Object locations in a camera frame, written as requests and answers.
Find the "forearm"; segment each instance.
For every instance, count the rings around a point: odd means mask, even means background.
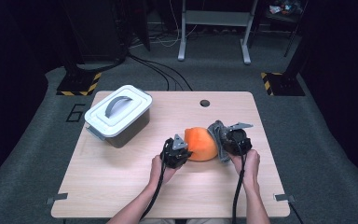
[[[248,224],[269,224],[269,216],[260,196],[260,189],[257,183],[243,187],[246,191],[246,223]]]
[[[156,187],[147,185],[135,199],[115,214],[107,223],[139,223],[139,219],[152,200],[155,191]]]

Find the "wrist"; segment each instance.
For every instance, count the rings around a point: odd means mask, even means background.
[[[152,197],[153,194],[154,194],[155,191],[156,191],[156,188],[157,188],[157,185],[154,185],[154,184],[150,184],[150,183],[149,183],[149,184],[147,184],[146,187],[144,188],[143,194]]]
[[[252,179],[250,181],[249,180],[245,181],[245,179],[243,179],[242,185],[247,193],[248,192],[255,192],[255,193],[260,192],[260,186],[258,185],[256,180]]]
[[[150,180],[147,185],[146,188],[147,189],[156,189],[158,185],[158,179],[154,179],[154,180]]]

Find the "black metal stand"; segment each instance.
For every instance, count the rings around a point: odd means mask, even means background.
[[[286,71],[280,73],[263,73],[261,77],[268,95],[282,95],[282,96],[304,96],[305,93],[299,85],[296,76],[299,73],[301,66],[307,60],[308,53],[306,51],[305,38],[301,39],[297,46],[292,60],[286,68]]]
[[[50,39],[66,70],[66,75],[57,88],[57,94],[90,95],[93,88],[95,88],[100,73],[118,66],[124,62],[124,59],[116,59],[113,64],[97,69],[86,70],[79,68],[74,56],[71,54],[71,50],[68,48],[69,45],[64,35],[65,31],[60,17],[58,15],[53,16],[50,24]]]

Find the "wooden table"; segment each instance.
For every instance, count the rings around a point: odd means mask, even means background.
[[[111,91],[97,92],[93,104]],[[284,194],[269,142],[250,92],[243,91],[149,91],[153,97],[149,124],[122,148],[114,148],[84,128],[69,163],[51,214],[56,218],[112,217],[135,198],[146,185],[152,158],[166,139],[186,128],[205,127],[217,119],[228,126],[237,122],[254,124],[245,131],[261,157],[258,181],[261,197],[270,217],[286,217],[287,202],[276,202],[273,194]],[[208,107],[200,105],[208,100]],[[188,161],[160,190],[146,217],[204,218],[231,217],[238,175],[232,162]],[[246,217],[243,189],[237,216]]]

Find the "metal bracket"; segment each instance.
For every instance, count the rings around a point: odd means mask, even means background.
[[[187,147],[187,143],[176,133],[173,139],[172,149],[178,150]]]
[[[286,194],[274,194],[274,199],[277,202],[280,201],[287,201],[289,203],[294,203],[296,201],[295,196],[293,195],[286,195]]]
[[[244,128],[252,128],[252,127],[253,127],[253,124],[238,122],[236,124],[228,126],[227,128],[232,131],[232,130],[238,130],[238,129],[244,129]]]
[[[68,198],[68,193],[56,194],[54,197],[48,198],[46,204],[52,204],[57,200],[65,200]]]

